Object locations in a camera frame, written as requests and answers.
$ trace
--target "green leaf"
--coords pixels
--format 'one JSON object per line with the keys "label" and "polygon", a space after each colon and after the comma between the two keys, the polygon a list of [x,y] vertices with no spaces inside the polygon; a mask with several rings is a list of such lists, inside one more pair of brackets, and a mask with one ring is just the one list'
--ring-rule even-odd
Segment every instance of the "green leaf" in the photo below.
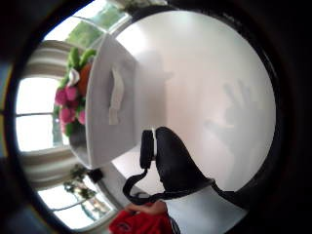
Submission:
{"label": "green leaf", "polygon": [[73,128],[73,124],[72,123],[69,123],[69,124],[66,124],[65,126],[65,135],[70,137],[72,132],[73,132],[74,128]]}
{"label": "green leaf", "polygon": [[73,67],[76,70],[79,70],[79,52],[77,47],[73,47],[70,49],[68,54],[68,67]]}
{"label": "green leaf", "polygon": [[95,56],[96,53],[97,51],[93,49],[86,50],[80,58],[79,67],[80,68],[84,67],[84,65],[86,65],[86,63],[88,62],[88,59],[92,56]]}

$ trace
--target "red clothing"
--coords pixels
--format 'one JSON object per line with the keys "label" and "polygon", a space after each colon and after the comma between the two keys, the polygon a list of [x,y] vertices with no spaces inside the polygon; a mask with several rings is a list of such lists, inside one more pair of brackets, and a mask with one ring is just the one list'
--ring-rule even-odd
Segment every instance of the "red clothing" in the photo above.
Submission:
{"label": "red clothing", "polygon": [[109,224],[112,234],[173,234],[168,214],[130,214],[121,211]]}

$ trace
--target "white wall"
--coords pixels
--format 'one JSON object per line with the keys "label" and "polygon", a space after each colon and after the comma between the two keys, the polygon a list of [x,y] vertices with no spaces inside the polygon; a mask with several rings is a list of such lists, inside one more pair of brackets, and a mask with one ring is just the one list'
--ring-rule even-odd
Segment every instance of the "white wall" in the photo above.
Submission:
{"label": "white wall", "polygon": [[[166,12],[126,28],[117,40],[133,54],[137,137],[167,126],[202,172],[236,190],[256,173],[274,135],[269,76],[249,43],[226,24],[195,13]],[[139,147],[113,161],[124,176],[141,172]],[[138,186],[162,191],[156,169]]]}

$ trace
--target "pink flower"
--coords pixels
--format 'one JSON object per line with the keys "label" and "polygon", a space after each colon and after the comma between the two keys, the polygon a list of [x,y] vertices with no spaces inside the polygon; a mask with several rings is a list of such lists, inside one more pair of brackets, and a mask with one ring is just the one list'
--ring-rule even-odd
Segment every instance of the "pink flower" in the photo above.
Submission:
{"label": "pink flower", "polygon": [[73,109],[76,109],[79,105],[79,101],[77,99],[69,101],[67,106]]}
{"label": "pink flower", "polygon": [[65,105],[67,103],[67,95],[65,89],[58,89],[55,102],[57,105]]}
{"label": "pink flower", "polygon": [[65,91],[68,100],[75,100],[79,96],[78,89],[74,86],[66,86]]}
{"label": "pink flower", "polygon": [[85,123],[86,123],[86,111],[85,111],[85,109],[81,110],[78,113],[78,121],[80,124],[85,125]]}
{"label": "pink flower", "polygon": [[64,107],[59,111],[59,119],[61,124],[68,124],[75,120],[75,110]]}

